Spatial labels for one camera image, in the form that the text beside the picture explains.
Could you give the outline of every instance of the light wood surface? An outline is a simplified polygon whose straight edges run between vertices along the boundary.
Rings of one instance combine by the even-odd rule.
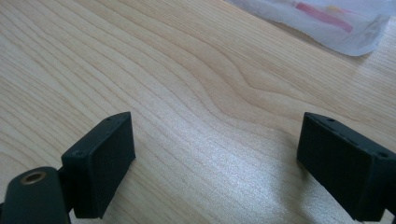
[[[131,111],[137,159],[74,223],[355,223],[297,165],[303,113],[395,151],[395,46],[395,19],[351,58],[221,0],[0,0],[0,201]]]

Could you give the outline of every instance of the clear plastic bag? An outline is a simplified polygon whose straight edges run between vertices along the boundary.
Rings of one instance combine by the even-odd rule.
[[[396,0],[226,0],[262,18],[287,24],[350,56],[376,49]]]

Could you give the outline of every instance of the screw hole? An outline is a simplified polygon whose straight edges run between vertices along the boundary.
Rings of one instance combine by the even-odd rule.
[[[24,176],[23,179],[21,180],[21,182],[23,185],[31,185],[31,184],[37,183],[38,181],[44,179],[45,176],[46,176],[45,172],[36,171],[36,172],[32,172],[32,173]]]
[[[378,152],[377,155],[380,156],[380,157],[383,157],[383,158],[387,158],[388,157],[388,154],[385,153],[385,152]]]

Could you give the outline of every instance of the wooden table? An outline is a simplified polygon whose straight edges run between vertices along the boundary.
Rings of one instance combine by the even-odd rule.
[[[74,223],[355,223],[297,165],[302,118],[395,151],[395,46],[395,19],[352,58],[221,0],[2,0],[0,201],[131,111],[137,159],[105,218]]]

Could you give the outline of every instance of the black plastic part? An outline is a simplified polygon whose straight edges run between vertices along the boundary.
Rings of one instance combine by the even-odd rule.
[[[103,217],[134,158],[131,114],[104,119],[62,155],[62,181],[72,183],[64,195],[74,196],[67,207],[79,218]]]
[[[8,184],[0,223],[69,223],[58,172],[41,167],[15,177]]]
[[[297,160],[353,219],[379,221],[396,203],[395,153],[334,119],[304,114]]]

